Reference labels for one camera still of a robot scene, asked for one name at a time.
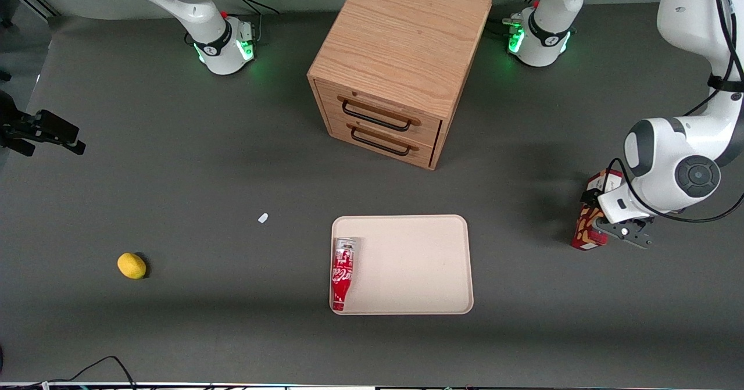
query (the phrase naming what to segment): lemon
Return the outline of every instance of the lemon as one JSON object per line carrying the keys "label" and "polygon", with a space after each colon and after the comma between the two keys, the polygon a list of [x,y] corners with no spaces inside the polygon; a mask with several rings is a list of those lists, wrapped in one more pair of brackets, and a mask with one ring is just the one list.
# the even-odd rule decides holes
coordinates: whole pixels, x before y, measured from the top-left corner
{"label": "lemon", "polygon": [[116,265],[125,277],[133,280],[142,278],[147,272],[147,265],[142,258],[130,252],[121,254],[119,260],[116,261]]}

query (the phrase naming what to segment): red box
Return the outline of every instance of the red box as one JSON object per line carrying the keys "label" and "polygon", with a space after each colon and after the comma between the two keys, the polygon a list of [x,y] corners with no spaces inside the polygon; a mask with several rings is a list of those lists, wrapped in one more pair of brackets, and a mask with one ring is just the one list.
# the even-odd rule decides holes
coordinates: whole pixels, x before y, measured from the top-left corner
{"label": "red box", "polygon": [[[590,189],[602,189],[604,187],[604,180],[607,170],[603,170],[592,178],[586,186],[586,190]],[[604,192],[612,191],[619,187],[623,180],[623,174],[617,170],[609,171],[609,179],[607,180],[606,189]],[[579,219],[576,220],[576,232],[574,237],[571,239],[571,246],[576,249],[587,251],[590,249],[598,248],[601,245],[607,244],[607,234],[600,233],[592,225],[593,221],[598,217],[603,217],[604,213],[602,208],[599,206],[591,207],[587,204],[581,205],[581,214]]]}

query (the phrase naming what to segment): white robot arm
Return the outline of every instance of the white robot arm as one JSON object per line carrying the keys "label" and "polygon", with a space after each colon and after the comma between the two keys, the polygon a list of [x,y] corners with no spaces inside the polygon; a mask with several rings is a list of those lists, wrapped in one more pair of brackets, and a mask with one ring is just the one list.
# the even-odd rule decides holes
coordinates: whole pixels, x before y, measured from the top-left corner
{"label": "white robot arm", "polygon": [[509,53],[524,64],[544,67],[555,62],[566,50],[569,28],[579,14],[584,0],[540,0],[539,6],[528,6],[512,14],[505,24],[514,26]]}
{"label": "white robot arm", "polygon": [[718,188],[720,167],[744,149],[744,89],[739,65],[734,66],[744,48],[736,48],[731,18],[736,7],[744,8],[744,0],[722,0],[721,4],[730,35],[722,30],[716,0],[661,0],[659,32],[672,45],[709,60],[711,97],[700,115],[649,118],[633,126],[624,149],[635,178],[630,186],[625,183],[599,197],[609,223],[668,213],[701,202]]}
{"label": "white robot arm", "polygon": [[212,0],[147,0],[173,14],[194,39],[194,48],[215,74],[232,74],[253,59],[253,30],[223,17]]}

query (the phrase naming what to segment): beige tray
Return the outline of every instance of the beige tray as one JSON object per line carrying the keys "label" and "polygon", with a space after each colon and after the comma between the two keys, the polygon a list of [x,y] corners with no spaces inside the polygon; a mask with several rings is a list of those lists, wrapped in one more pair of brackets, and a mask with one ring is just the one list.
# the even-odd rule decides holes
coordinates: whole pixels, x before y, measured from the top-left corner
{"label": "beige tray", "polygon": [[[335,237],[357,240],[344,310],[334,313],[455,315],[473,308],[470,246],[462,217],[345,216],[333,221],[331,234],[331,255]],[[332,300],[329,279],[329,305]]]}

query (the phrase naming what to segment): wooden cabinet top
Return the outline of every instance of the wooden cabinet top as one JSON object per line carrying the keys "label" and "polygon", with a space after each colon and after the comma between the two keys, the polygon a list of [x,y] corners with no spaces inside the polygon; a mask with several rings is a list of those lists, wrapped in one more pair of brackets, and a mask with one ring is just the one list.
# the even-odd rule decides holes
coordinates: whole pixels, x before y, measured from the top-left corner
{"label": "wooden cabinet top", "polygon": [[346,0],[308,75],[449,119],[490,9],[491,0]]}

